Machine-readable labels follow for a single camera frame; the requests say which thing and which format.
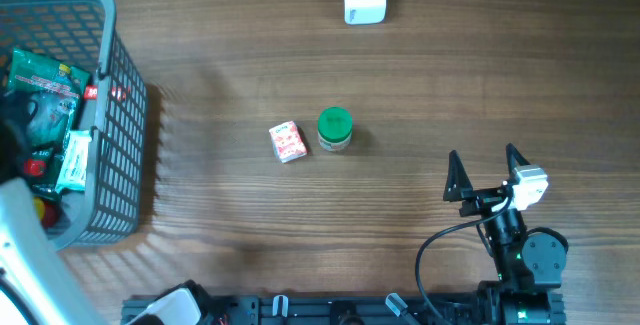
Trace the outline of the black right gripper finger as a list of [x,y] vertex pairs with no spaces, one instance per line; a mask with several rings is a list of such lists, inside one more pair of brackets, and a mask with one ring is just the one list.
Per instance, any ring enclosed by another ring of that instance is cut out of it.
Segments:
[[443,200],[447,202],[459,202],[470,199],[472,195],[473,186],[461,158],[456,150],[452,150],[448,158],[448,174]]
[[508,167],[508,182],[520,183],[528,175],[530,162],[519,152],[512,143],[506,145],[506,160]]

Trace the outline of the green lid Knorr jar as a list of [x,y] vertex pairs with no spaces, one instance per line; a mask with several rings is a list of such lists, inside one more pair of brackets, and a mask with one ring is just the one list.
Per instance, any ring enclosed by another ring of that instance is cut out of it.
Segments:
[[318,141],[330,152],[344,150],[351,142],[353,119],[342,107],[326,108],[317,121]]

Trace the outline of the orange Kleenex tissue pack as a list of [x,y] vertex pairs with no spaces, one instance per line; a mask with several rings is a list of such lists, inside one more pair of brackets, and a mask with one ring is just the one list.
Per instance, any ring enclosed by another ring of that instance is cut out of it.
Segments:
[[287,121],[269,130],[276,158],[281,163],[304,157],[308,151],[294,121]]

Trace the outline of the mint green wipes pack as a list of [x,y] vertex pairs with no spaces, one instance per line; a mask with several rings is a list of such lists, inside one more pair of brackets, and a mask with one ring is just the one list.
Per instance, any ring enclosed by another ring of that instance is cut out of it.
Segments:
[[71,130],[66,135],[63,162],[55,185],[58,194],[64,190],[85,190],[91,142],[89,130]]

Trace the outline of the red sauce bottle green cap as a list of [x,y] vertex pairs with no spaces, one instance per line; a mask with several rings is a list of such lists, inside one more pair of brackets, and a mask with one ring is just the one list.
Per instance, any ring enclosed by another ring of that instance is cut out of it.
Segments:
[[49,229],[59,219],[60,196],[55,191],[57,176],[54,174],[54,162],[45,157],[32,157],[24,163],[23,170],[33,193],[40,224],[44,229]]

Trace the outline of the green 3M gloves package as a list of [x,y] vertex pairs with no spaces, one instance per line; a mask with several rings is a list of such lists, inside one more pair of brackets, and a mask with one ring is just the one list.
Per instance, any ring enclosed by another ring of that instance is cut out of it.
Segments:
[[7,88],[27,100],[30,154],[23,169],[36,196],[60,200],[56,182],[91,74],[82,68],[14,48]]

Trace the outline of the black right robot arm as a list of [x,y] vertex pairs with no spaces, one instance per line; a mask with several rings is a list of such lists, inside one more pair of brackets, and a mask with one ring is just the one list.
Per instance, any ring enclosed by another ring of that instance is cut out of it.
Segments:
[[517,148],[506,146],[509,177],[494,188],[473,187],[458,153],[449,153],[443,199],[459,202],[462,217],[479,216],[477,227],[498,274],[482,281],[472,302],[478,324],[539,324],[567,322],[562,295],[562,272],[569,244],[547,227],[529,229],[523,212],[538,203],[549,187],[548,175],[526,160]]

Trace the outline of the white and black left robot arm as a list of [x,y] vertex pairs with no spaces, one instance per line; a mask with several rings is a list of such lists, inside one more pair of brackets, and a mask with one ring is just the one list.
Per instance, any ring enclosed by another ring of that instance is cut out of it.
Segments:
[[104,324],[49,242],[24,179],[28,108],[27,95],[1,95],[1,322],[14,313],[27,324]]

